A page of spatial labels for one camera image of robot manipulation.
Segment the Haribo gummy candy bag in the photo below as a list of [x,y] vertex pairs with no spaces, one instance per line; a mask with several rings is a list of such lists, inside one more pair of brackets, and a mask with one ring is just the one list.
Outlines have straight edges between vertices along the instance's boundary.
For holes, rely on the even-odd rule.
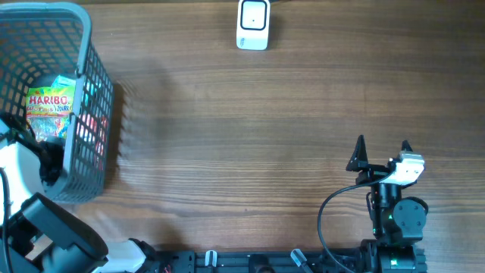
[[49,137],[67,138],[74,95],[74,86],[29,88],[27,121],[37,141]]

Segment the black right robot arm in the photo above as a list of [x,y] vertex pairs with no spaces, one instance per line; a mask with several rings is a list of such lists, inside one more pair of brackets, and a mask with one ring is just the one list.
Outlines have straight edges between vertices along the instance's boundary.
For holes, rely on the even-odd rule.
[[418,272],[426,268],[415,244],[423,239],[429,207],[422,199],[402,195],[404,189],[418,182],[424,169],[423,156],[406,140],[386,165],[371,164],[365,138],[358,137],[346,170],[358,174],[357,186],[370,188],[366,205],[374,235],[358,248],[358,272]]

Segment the red white snack packet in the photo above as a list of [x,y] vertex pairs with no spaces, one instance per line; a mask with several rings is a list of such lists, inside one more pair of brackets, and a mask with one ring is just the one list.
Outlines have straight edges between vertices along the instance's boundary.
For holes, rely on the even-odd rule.
[[89,114],[81,115],[81,125],[77,128],[77,135],[94,146],[92,160],[100,170],[103,169],[102,157],[105,155],[108,120],[105,116],[94,118]]

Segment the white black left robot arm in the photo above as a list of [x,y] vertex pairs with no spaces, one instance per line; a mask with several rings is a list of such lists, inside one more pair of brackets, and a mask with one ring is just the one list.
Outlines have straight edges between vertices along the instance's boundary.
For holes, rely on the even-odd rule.
[[45,195],[63,161],[61,141],[38,142],[31,126],[1,114],[1,270],[157,272],[160,262],[146,242],[106,243]]

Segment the teal tissue packet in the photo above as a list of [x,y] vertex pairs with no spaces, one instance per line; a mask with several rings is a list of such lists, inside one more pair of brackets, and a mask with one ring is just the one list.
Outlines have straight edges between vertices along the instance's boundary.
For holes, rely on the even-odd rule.
[[65,88],[71,86],[76,86],[76,81],[62,75],[58,75],[52,83],[52,88]]

